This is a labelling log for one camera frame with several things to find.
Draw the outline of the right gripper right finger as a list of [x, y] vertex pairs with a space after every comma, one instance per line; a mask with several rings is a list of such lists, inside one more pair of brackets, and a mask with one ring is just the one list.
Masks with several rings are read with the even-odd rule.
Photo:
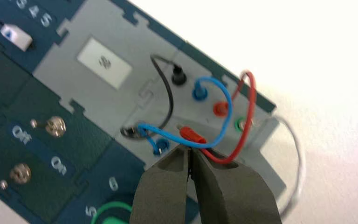
[[272, 190], [250, 166], [237, 161], [218, 164], [196, 149], [191, 155], [191, 179], [203, 224], [282, 223]]

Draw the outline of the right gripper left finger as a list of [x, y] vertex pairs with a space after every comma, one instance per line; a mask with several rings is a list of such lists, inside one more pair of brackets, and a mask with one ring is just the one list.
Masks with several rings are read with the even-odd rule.
[[185, 223], [189, 151], [189, 147], [178, 145], [142, 174], [131, 224]]

